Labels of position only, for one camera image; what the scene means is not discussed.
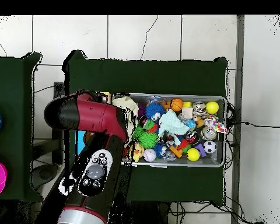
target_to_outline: plastic bin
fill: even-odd
[[[148,97],[151,96],[160,96],[165,101],[172,100],[173,98],[179,98],[185,102],[217,102],[219,104],[219,111],[217,113],[217,117],[220,119],[220,122],[224,126],[226,126],[226,117],[227,117],[227,105],[226,99],[221,96],[195,96],[195,95],[176,95],[176,94],[141,94],[141,93],[126,93],[125,95],[114,94],[112,95],[111,100],[117,99],[123,96],[129,96],[134,102],[146,105],[148,102]],[[200,134],[201,128],[196,128],[196,131]],[[213,140],[217,144],[217,150],[212,154],[206,154],[206,157],[200,158],[196,162],[192,162],[187,159],[185,154],[181,158],[177,158],[176,160],[170,162],[163,159],[156,159],[153,162],[147,162],[144,158],[140,158],[139,162],[133,163],[133,166],[145,165],[152,167],[164,167],[167,166],[183,166],[183,167],[220,167],[224,164],[225,161],[225,146],[226,146],[226,135],[218,133],[215,140]],[[122,159],[122,164],[128,162],[127,159]]]

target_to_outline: dog toy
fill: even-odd
[[[172,161],[176,160],[176,156],[172,151],[167,150],[166,154],[162,157],[162,159],[172,162]]]
[[[171,109],[173,111],[181,111],[184,106],[184,102],[181,99],[175,98],[171,101]]]
[[[191,107],[183,107],[181,109],[181,113],[178,115],[178,118],[185,123],[186,121],[193,118],[193,108]]]
[[[132,138],[139,138],[143,134],[144,130],[143,128],[138,124],[136,129],[134,130],[132,134]]]
[[[194,120],[188,120],[184,124],[189,128],[190,131],[194,131],[196,128],[196,123]]]
[[[195,148],[189,149],[187,152],[187,158],[192,162],[196,162],[200,158],[199,151]]]
[[[147,162],[152,162],[156,159],[156,152],[153,149],[145,149],[143,153],[143,158]]]
[[[156,145],[157,140],[158,140],[157,134],[150,133],[150,132],[144,132],[139,137],[139,142],[145,149],[153,148]]]
[[[204,147],[202,146],[201,143],[195,145],[194,148],[199,151],[201,157],[206,157],[207,154],[205,153]]]
[[[207,109],[206,106],[203,102],[199,101],[199,102],[194,102],[193,105],[193,114],[194,115],[198,115],[201,116],[205,113],[207,113]]]
[[[209,113],[209,114],[215,114],[216,112],[218,112],[219,110],[219,104],[215,101],[210,101],[210,102],[207,102],[207,104],[205,105],[206,107],[206,111]]]
[[[178,158],[181,158],[182,154],[173,146],[169,148]]]
[[[164,144],[157,143],[153,147],[153,150],[156,152],[156,156],[158,158],[162,158],[166,154],[166,151],[168,150],[168,148]]]
[[[162,137],[165,131],[176,135],[184,135],[189,130],[189,127],[177,118],[176,113],[172,109],[169,109],[167,113],[161,116],[159,125],[159,137]],[[176,140],[176,145],[180,145],[179,139],[175,135],[173,136]]]
[[[201,119],[200,116],[193,115],[193,120],[196,122],[196,127],[197,128],[200,128],[200,127],[204,126],[204,121]]]
[[[141,118],[142,116],[145,115],[145,106],[138,104],[138,118]]]
[[[192,106],[192,102],[190,101],[185,101],[184,102],[184,106],[183,107],[191,107]]]
[[[206,116],[204,125],[215,129],[216,132],[227,134],[227,128],[219,121],[219,118],[213,114]]]
[[[130,158],[132,157],[132,151],[133,151],[133,145],[131,145],[130,147],[129,147],[129,156],[130,156]],[[140,145],[140,144],[138,144],[138,143],[136,143],[135,144],[135,148],[134,148],[134,154],[133,154],[133,159],[135,160],[135,162],[138,162],[139,161],[139,159],[141,158],[141,157],[143,157],[143,154],[144,154],[144,148],[143,148],[143,146],[142,145]]]
[[[217,150],[217,145],[213,141],[206,141],[203,144],[204,151],[208,154],[212,154]]]
[[[145,115],[153,120],[154,122],[158,121],[159,118],[165,113],[164,107],[160,104],[152,102],[145,109]]]
[[[201,138],[204,140],[214,140],[216,136],[217,132],[212,127],[206,126],[201,130]]]

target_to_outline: plush toy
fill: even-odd
[[[165,113],[164,107],[162,107],[160,104],[155,102],[149,104],[145,109],[145,115],[151,120],[153,120],[154,122],[157,122],[164,113]]]
[[[186,121],[193,118],[193,108],[191,107],[183,107],[181,109],[181,113],[178,115],[178,118],[185,123]]]
[[[193,115],[193,120],[196,122],[196,127],[197,128],[200,128],[200,127],[204,126],[204,121],[203,121],[203,119],[201,119],[200,116]]]
[[[150,133],[150,132],[144,132],[139,137],[139,142],[145,149],[153,148],[156,145],[157,140],[158,140],[157,134]]]
[[[129,158],[131,158],[132,157],[132,151],[133,151],[133,146],[134,145],[131,145],[130,147],[129,147]],[[141,157],[143,157],[143,154],[144,154],[144,148],[143,148],[143,146],[142,145],[140,145],[140,144],[138,144],[138,143],[136,143],[135,144],[135,148],[134,148],[134,155],[133,155],[133,159],[135,160],[135,162],[138,162],[139,161],[139,159],[141,158]]]
[[[132,138],[139,138],[143,134],[143,132],[144,132],[143,128],[138,124],[132,134]]]
[[[192,107],[193,107],[193,114],[195,115],[201,116],[207,113],[207,108],[205,104],[201,101],[193,103]]]
[[[162,143],[157,143],[153,147],[153,150],[156,152],[156,156],[158,158],[162,158],[166,154],[166,151],[168,150],[168,148],[166,147],[166,145],[164,145]]]
[[[145,106],[138,104],[138,119],[145,115]]]
[[[177,118],[176,113],[172,109],[169,109],[166,114],[161,116],[159,125],[159,137],[162,137],[164,132],[168,131],[174,137],[176,145],[180,145],[180,141],[176,135],[184,135],[189,130],[189,127]]]

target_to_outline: dark green table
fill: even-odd
[[[77,89],[101,92],[226,96],[227,60],[120,61],[85,59],[73,51],[63,70],[70,93]],[[70,133],[74,154],[74,132]],[[126,177],[124,169],[121,177]],[[129,201],[223,201],[223,167],[138,166],[132,168]]]
[[[0,57],[0,162],[8,179],[0,200],[40,201],[30,185],[32,168],[32,74],[41,55]]]

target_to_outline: tennis ball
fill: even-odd
[[[207,104],[205,105],[206,107],[206,111],[209,113],[209,114],[215,114],[218,110],[219,110],[219,105],[217,104],[217,102],[215,101],[210,101],[210,102],[207,102]]]
[[[181,111],[184,106],[184,102],[181,99],[175,98],[171,102],[171,109],[173,111]]]
[[[196,162],[200,158],[199,151],[194,148],[189,149],[187,151],[187,158],[192,162]]]

